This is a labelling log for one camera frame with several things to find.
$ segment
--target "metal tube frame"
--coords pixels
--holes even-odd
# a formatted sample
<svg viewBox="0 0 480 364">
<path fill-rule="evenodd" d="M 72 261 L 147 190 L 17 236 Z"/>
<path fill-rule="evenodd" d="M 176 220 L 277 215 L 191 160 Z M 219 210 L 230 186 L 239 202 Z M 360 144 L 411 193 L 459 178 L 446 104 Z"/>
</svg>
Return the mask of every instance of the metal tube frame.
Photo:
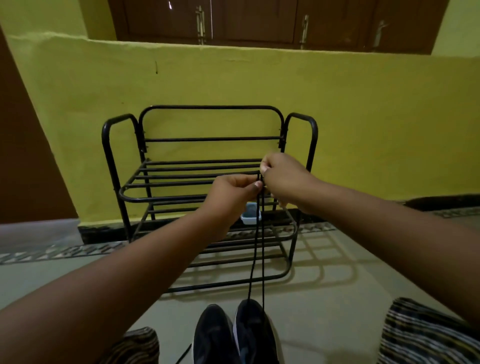
<svg viewBox="0 0 480 364">
<path fill-rule="evenodd" d="M 280 135 L 279 136 L 244 136 L 244 137 L 214 137 L 214 138 L 145 138 L 144 132 L 144 118 L 145 115 L 151 110 L 155 109 L 192 109 L 192 110 L 271 110 L 274 111 L 280 119 Z M 166 187 L 166 186 L 188 186 L 188 185 L 198 185 L 198 184 L 211 184 L 215 177 L 223 174 L 233 174 L 233 173 L 247 173 L 247 174 L 258 174 L 258 169 L 260 166 L 261 159 L 217 159 L 217 160 L 184 160 L 184 161 L 151 161 L 145 157 L 147 153 L 147 143 L 191 143 L 191 142 L 205 142 L 205 141 L 244 141 L 244 140 L 278 140 L 278 148 L 280 152 L 285 152 L 285 147 L 287 144 L 287 133 L 288 126 L 292 118 L 308 121 L 312 127 L 312 138 L 310 142 L 310 150 L 307 158 L 306 169 L 311 171 L 313 157 L 315 155 L 316 144 L 318 140 L 318 127 L 314 118 L 311 116 L 291 113 L 284 120 L 282 113 L 273 106 L 265 105 L 229 105 L 229 106 L 203 106 L 203 105 L 153 105 L 145 108 L 141 113 L 140 117 L 137 119 L 132 114 L 121 115 L 112 119 L 109 119 L 105 122 L 102 129 L 102 145 L 105 151 L 105 157 L 107 159 L 108 170 L 112 179 L 113 190 L 115 192 L 115 197 L 119 205 L 120 214 L 122 217 L 123 224 L 125 226 L 125 232 L 129 242 L 133 242 L 135 239 L 148 234 L 151 230 L 148 229 L 148 225 L 155 224 L 155 220 L 159 214 L 165 213 L 181 213 L 187 211 L 194 211 L 198 206 L 194 207 L 175 207 L 175 208 L 164 208 L 164 206 L 169 205 L 185 205 L 185 204 L 199 204 L 204 201 L 206 195 L 183 195 L 183 196 L 152 196 L 152 187 Z M 110 129 L 113 125 L 125 121 L 131 120 L 133 124 L 133 129 L 136 135 L 137 147 L 140 155 L 140 167 L 135 171 L 135 173 L 127 180 L 127 182 L 122 186 L 117 173 L 117 168 L 115 165 L 115 159 L 113 157 L 113 152 L 110 146 Z M 217 171 L 222 170 L 224 172 L 214 172 L 214 173 L 192 173 L 195 171 Z M 155 180 L 163 180 L 161 182 L 151 182 Z M 125 193 L 129 189 L 135 188 L 144 188 L 146 191 L 147 197 L 130 197 Z M 130 203 L 148 203 L 148 207 L 145 210 L 142 219 L 137 224 L 136 229 L 133 230 L 132 224 L 130 222 L 127 207 L 125 202 Z M 266 206 L 272 206 L 273 210 L 271 215 L 273 216 L 272 221 L 266 221 L 271 223 L 270 226 L 265 226 L 265 231 L 268 232 L 265 235 L 264 245 L 265 247 L 278 247 L 280 253 L 269 253 L 265 255 L 267 259 L 284 259 L 286 262 L 286 268 L 280 274 L 274 274 L 266 277 L 253 278 L 252 282 L 259 282 L 262 280 L 274 280 L 279 279 L 290 272 L 293 255 L 295 252 L 295 247 L 297 243 L 297 236 L 300 226 L 301 214 L 299 213 L 294 219 L 288 211 L 287 220 L 284 218 L 277 218 L 281 214 L 280 211 L 276 212 L 276 206 L 278 202 L 274 199 L 272 201 L 267 201 Z M 288 236 L 280 237 L 277 231 L 277 224 L 290 224 L 293 226 L 293 232 Z M 247 233 L 249 227 L 236 227 L 235 225 L 230 229 L 231 234 L 242 234 Z M 287 253 L 283 241 L 291 240 L 290 250 Z M 211 253 L 221 253 L 221 252 L 233 252 L 233 251 L 246 251 L 252 250 L 255 248 L 254 238 L 253 237 L 239 237 L 232 238 L 228 236 L 226 239 L 208 245 L 204 251 L 202 251 L 199 257 L 204 254 Z M 225 256 L 220 259 L 201 259 L 200 262 L 193 262 L 190 267 L 205 267 L 205 266 L 218 266 L 225 264 L 233 264 L 240 262 L 249 262 L 253 261 L 253 255 L 249 257 L 235 257 L 235 256 Z M 248 284 L 250 279 L 237 279 L 223 282 L 215 283 L 205 283 L 205 284 L 196 284 L 183 287 L 171 287 L 168 292 L 182 292 L 182 291 L 191 291 L 191 290 L 200 290 L 216 287 L 226 287 L 238 284 Z"/>
</svg>

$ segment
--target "black baseboard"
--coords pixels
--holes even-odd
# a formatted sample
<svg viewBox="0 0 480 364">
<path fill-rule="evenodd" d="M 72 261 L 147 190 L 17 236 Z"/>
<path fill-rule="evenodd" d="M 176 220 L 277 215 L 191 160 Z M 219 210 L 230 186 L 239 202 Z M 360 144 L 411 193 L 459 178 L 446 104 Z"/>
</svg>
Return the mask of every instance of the black baseboard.
<svg viewBox="0 0 480 364">
<path fill-rule="evenodd" d="M 448 210 L 455 208 L 477 207 L 480 206 L 480 194 L 462 194 L 455 196 L 432 196 L 432 197 L 420 197 L 413 198 L 404 203 L 405 206 L 413 208 L 418 211 L 438 211 Z M 291 209 L 292 216 L 296 216 L 297 209 Z M 157 220 L 155 222 L 155 228 L 160 228 L 167 225 L 174 219 Z M 324 222 L 325 220 L 313 216 L 302 215 L 302 223 L 314 223 Z M 78 231 L 82 236 L 82 240 L 85 244 L 97 244 L 97 243 L 109 243 L 126 240 L 125 230 L 122 224 L 112 224 L 108 226 L 79 226 Z"/>
</svg>

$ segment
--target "shoe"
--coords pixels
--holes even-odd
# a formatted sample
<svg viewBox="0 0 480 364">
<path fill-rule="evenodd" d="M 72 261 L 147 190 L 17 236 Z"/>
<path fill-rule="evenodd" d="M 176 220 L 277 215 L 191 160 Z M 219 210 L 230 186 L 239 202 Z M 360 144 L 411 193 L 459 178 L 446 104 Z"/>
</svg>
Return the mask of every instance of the shoe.
<svg viewBox="0 0 480 364">
<path fill-rule="evenodd" d="M 233 337 L 242 364 L 278 364 L 272 325 L 257 301 L 240 303 L 233 323 Z"/>
<path fill-rule="evenodd" d="M 216 304 L 203 311 L 192 343 L 193 364 L 240 364 L 232 322 Z"/>
</svg>

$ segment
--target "pair of shoes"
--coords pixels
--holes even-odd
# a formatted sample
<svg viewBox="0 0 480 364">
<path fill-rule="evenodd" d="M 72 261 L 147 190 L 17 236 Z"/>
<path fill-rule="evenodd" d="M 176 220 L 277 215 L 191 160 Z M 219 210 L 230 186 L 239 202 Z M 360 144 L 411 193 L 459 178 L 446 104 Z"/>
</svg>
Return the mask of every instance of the pair of shoes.
<svg viewBox="0 0 480 364">
<path fill-rule="evenodd" d="M 216 304 L 200 316 L 193 337 L 193 364 L 278 364 L 268 316 L 258 302 L 240 303 L 232 322 Z"/>
</svg>

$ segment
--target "patterned floor border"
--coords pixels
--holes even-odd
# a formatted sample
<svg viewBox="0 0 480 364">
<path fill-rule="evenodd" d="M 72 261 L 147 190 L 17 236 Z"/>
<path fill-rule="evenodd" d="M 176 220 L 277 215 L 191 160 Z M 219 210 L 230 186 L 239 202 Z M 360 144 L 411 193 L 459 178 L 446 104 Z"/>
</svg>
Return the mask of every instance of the patterned floor border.
<svg viewBox="0 0 480 364">
<path fill-rule="evenodd" d="M 480 215 L 480 207 L 459 208 L 450 210 L 439 210 L 432 212 L 434 215 L 442 218 L 460 218 L 466 216 Z M 277 232 L 281 234 L 288 234 L 292 231 L 292 226 L 280 226 L 277 227 Z M 318 222 L 313 224 L 303 224 L 300 227 L 301 234 L 309 232 L 320 232 L 336 230 L 335 226 L 329 222 Z M 228 238 L 242 238 L 245 239 L 248 236 L 253 236 L 254 231 L 242 231 L 241 233 L 229 233 Z M 47 248 L 29 250 L 25 252 L 16 253 L 3 253 L 0 254 L 0 265 L 16 264 L 16 263 L 31 263 L 41 262 L 46 260 L 78 258 L 94 255 L 107 255 L 115 250 L 123 248 L 127 245 L 127 242 L 112 242 L 92 245 L 79 245 L 79 246 L 49 246 Z"/>
</svg>

